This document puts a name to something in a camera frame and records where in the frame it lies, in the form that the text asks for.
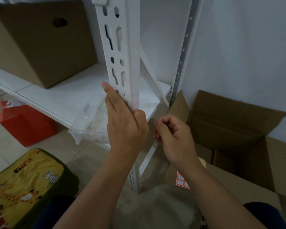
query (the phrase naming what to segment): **perforated metal upright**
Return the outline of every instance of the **perforated metal upright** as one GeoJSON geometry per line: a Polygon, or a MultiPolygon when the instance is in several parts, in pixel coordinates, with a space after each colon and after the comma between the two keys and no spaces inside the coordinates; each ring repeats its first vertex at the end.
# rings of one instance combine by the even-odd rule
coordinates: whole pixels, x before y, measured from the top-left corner
{"type": "MultiPolygon", "coordinates": [[[[95,4],[110,85],[139,108],[140,0],[92,0],[95,4]]],[[[141,189],[139,165],[129,173],[132,190],[141,189]]]]}

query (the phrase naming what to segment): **fingernail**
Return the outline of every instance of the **fingernail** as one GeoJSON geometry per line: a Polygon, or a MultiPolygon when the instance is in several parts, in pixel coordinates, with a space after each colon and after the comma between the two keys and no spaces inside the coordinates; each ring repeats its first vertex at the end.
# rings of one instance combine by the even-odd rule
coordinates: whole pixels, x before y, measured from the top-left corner
{"type": "Polygon", "coordinates": [[[161,121],[156,120],[156,125],[159,125],[159,124],[161,124],[161,123],[162,123],[161,121]]]}

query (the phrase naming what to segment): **forearm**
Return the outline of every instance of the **forearm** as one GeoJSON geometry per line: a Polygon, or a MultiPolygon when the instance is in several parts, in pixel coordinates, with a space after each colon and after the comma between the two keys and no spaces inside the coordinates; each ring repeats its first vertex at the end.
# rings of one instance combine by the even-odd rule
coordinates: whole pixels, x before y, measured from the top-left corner
{"type": "Polygon", "coordinates": [[[185,169],[182,175],[210,228],[265,228],[201,164],[185,169]]]}
{"type": "Polygon", "coordinates": [[[68,208],[54,229],[109,228],[111,216],[132,162],[119,162],[110,151],[90,183],[68,208]]]}

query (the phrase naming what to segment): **cartoon zebra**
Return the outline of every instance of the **cartoon zebra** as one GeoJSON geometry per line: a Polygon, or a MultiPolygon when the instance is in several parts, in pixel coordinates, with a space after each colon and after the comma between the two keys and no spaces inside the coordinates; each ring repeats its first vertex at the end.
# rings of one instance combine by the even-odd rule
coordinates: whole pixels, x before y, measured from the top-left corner
{"type": "Polygon", "coordinates": [[[52,168],[51,168],[48,170],[48,172],[45,175],[42,176],[42,177],[45,177],[45,179],[49,179],[49,185],[52,183],[55,183],[59,178],[58,174],[53,175],[53,173],[54,171],[52,171],[52,168]]]}

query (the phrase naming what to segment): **person's left hand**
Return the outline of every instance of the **person's left hand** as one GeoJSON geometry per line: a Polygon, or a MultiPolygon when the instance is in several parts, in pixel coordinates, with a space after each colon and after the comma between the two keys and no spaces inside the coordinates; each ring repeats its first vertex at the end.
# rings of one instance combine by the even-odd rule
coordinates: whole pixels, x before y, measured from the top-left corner
{"type": "Polygon", "coordinates": [[[105,103],[110,151],[126,162],[134,163],[145,145],[149,130],[145,112],[135,109],[132,113],[109,84],[101,82],[101,85],[107,93],[105,103]]]}

